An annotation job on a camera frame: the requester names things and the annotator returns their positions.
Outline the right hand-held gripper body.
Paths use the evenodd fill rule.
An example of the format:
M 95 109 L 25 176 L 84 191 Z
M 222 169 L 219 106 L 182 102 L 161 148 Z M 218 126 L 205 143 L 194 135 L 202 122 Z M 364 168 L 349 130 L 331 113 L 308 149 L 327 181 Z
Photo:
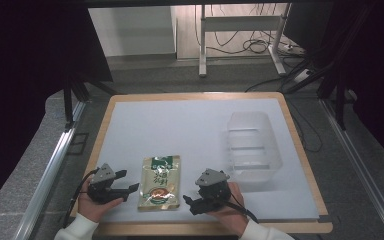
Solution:
M 198 193 L 201 196 L 199 202 L 211 203 L 214 207 L 213 211 L 218 211 L 224 206 L 224 202 L 228 201 L 231 195 L 227 180 L 229 175 L 223 171 L 206 169 L 196 180 L 199 186 Z

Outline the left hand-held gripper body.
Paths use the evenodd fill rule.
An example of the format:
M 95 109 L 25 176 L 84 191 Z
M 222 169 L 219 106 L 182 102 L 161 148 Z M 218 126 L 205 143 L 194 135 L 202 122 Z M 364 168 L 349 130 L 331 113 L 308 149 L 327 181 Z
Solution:
M 112 168 L 107 163 L 103 164 L 90 181 L 87 190 L 89 197 L 98 204 L 106 204 L 115 200 L 113 198 L 113 191 L 115 189 L 111 188 L 113 182 L 116 180 L 114 178 L 115 172 Z

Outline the golden green seasoning packet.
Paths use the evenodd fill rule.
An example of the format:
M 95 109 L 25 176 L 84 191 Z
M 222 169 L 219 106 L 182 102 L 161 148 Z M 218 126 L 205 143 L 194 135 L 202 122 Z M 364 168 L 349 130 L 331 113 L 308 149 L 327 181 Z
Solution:
M 143 160 L 139 190 L 139 211 L 166 211 L 180 206 L 179 155 L 148 157 Z

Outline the clear plastic container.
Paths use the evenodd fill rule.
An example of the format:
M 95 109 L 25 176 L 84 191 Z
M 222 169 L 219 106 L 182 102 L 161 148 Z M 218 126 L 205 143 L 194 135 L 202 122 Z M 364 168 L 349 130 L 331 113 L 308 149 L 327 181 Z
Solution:
M 268 182 L 282 167 L 282 158 L 267 113 L 234 112 L 227 130 L 231 170 L 238 182 Z

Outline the person's left hand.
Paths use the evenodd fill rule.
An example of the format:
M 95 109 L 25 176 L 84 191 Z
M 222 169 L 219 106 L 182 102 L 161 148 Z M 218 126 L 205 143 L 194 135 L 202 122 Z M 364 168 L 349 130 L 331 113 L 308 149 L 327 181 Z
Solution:
M 78 213 L 84 216 L 85 218 L 99 223 L 102 217 L 111 209 L 120 205 L 124 199 L 118 198 L 112 200 L 106 204 L 95 203 L 87 194 L 91 179 L 88 178 L 85 183 L 82 185 L 81 193 L 78 196 Z

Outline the person's right hand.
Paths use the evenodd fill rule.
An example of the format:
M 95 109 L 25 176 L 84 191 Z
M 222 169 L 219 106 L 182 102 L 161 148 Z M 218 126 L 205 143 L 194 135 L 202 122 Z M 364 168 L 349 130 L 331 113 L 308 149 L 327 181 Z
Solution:
M 232 194 L 229 201 L 237 206 L 244 205 L 244 199 L 238 184 L 229 182 L 228 186 Z M 249 222 L 243 213 L 229 206 L 224 206 L 216 212 L 209 212 L 209 215 L 215 217 L 225 228 L 238 237 L 243 235 Z

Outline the black metal stand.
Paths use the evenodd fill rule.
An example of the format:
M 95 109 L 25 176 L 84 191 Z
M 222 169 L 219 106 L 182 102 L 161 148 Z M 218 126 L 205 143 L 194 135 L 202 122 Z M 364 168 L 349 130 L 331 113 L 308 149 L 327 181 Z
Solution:
M 309 77 L 305 78 L 301 82 L 295 84 L 285 91 L 285 94 L 292 94 L 309 85 L 310 83 L 313 83 L 320 78 L 324 78 L 317 90 L 317 96 L 319 99 L 327 99 L 332 94 L 332 92 L 335 92 L 336 98 L 334 117 L 341 130 L 346 129 L 344 123 L 346 79 L 343 72 L 345 58 L 346 54 L 344 52 L 338 51 L 329 64 L 317 70 Z
M 70 74 L 64 80 L 63 98 L 65 110 L 65 131 L 68 132 L 74 126 L 74 112 L 72 104 L 72 95 L 75 95 L 78 101 L 87 102 L 90 100 L 89 91 L 86 88 L 86 83 L 102 90 L 110 96 L 119 95 L 119 92 L 110 88 L 101 81 L 94 80 L 85 74 Z

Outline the black curtain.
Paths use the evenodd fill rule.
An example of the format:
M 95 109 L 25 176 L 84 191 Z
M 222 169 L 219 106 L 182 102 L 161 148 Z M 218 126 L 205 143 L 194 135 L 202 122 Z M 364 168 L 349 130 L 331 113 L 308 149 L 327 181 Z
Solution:
M 72 82 L 110 81 L 89 10 L 59 0 L 0 0 L 0 190 L 45 114 Z
M 384 0 L 337 0 L 331 24 L 348 23 L 369 2 L 373 8 L 347 51 L 344 73 L 357 95 L 354 112 L 384 148 Z

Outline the white power strip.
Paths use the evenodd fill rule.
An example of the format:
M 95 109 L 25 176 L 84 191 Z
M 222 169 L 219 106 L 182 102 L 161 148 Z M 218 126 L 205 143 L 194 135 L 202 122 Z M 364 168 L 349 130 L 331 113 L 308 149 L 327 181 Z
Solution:
M 314 73 L 313 70 L 304 69 L 294 78 L 294 81 L 296 83 L 299 83 L 299 82 L 305 80 L 306 78 L 308 78 L 309 76 L 311 76 L 313 73 Z

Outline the white cabinet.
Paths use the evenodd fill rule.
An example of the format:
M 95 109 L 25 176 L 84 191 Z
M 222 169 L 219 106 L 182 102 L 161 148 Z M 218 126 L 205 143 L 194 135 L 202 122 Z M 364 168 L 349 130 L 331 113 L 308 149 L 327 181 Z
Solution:
M 107 57 L 176 52 L 176 20 L 170 6 L 90 8 Z

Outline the aluminium floor rail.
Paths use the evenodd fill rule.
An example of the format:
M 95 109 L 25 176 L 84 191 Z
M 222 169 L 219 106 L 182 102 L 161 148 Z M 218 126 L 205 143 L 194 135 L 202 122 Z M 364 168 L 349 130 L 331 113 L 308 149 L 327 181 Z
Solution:
M 68 128 L 61 134 L 12 240 L 28 240 L 30 238 L 51 191 L 53 182 L 59 172 L 85 106 L 86 104 L 82 102 L 78 102 L 75 105 L 74 110 L 72 111 L 73 122 L 69 124 Z
M 360 182 L 362 183 L 367 195 L 369 196 L 374 208 L 378 213 L 378 216 L 380 217 L 384 225 L 383 193 L 380 191 L 379 187 L 375 183 L 375 180 L 370 174 L 367 166 L 365 165 L 363 159 L 357 151 L 354 143 L 350 139 L 347 131 L 343 130 L 340 124 L 337 122 L 334 115 L 335 111 L 333 107 L 329 104 L 329 101 L 322 99 L 319 101 L 319 103 L 322 106 L 325 114 L 327 115 L 327 118 L 347 155 L 347 158 L 350 160 L 354 171 L 360 179 Z

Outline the white metal desk frame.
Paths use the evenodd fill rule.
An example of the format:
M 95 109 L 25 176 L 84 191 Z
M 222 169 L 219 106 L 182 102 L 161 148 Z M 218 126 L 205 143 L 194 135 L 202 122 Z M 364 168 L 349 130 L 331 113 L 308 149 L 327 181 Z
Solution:
M 220 16 L 207 17 L 206 7 L 201 6 L 199 76 L 207 75 L 206 33 L 230 31 L 274 31 L 274 40 L 268 45 L 268 51 L 279 76 L 285 76 L 286 70 L 278 54 L 280 39 L 288 18 L 291 4 L 287 3 L 281 15 L 269 16 Z

